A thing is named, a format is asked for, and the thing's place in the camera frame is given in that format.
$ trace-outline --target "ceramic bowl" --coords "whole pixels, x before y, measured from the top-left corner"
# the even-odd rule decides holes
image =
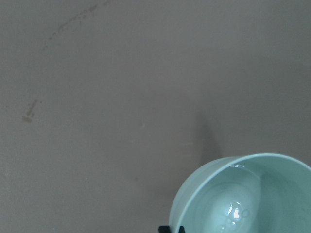
[[[309,233],[311,168],[271,153],[212,161],[180,187],[169,223],[172,233]]]

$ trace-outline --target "light blue bowl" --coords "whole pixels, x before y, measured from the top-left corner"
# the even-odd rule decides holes
[[[180,187],[172,233],[310,233],[311,168],[280,154],[227,157]]]

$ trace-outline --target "bowl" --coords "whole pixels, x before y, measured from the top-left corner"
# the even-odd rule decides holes
[[[172,233],[309,233],[311,168],[281,154],[214,160],[182,184]]]

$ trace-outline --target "stain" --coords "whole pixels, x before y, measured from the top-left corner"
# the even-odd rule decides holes
[[[110,2],[112,2],[113,0],[107,0],[105,1],[102,6],[107,6]],[[58,26],[57,30],[55,32],[52,33],[52,35],[45,40],[44,42],[44,46],[43,46],[43,50],[45,50],[48,47],[48,42],[52,41],[53,39],[57,38],[58,36],[61,35],[62,32],[66,31],[69,29],[69,27],[74,24],[74,23],[79,23],[80,25],[82,24],[81,19],[85,20],[88,14],[93,13],[97,8],[98,8],[98,4],[92,5],[89,8],[86,8],[84,10],[82,10],[81,12],[79,12],[78,14],[76,14],[74,17],[70,18],[69,20],[67,20],[65,23],[62,23],[61,25]]]
[[[31,123],[33,120],[33,117],[35,116],[35,113],[33,112],[34,107],[38,103],[38,100],[34,100],[31,104],[28,104],[29,108],[26,112],[26,115],[22,117],[23,122]]]
[[[23,120],[24,122],[27,122],[27,123],[31,123],[31,122],[32,122],[32,119],[29,118],[29,117],[26,117],[26,116],[23,116],[22,120]]]

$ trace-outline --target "black object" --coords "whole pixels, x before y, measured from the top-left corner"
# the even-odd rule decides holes
[[[159,226],[159,233],[171,233],[170,226]],[[180,226],[178,233],[185,233],[185,228]]]

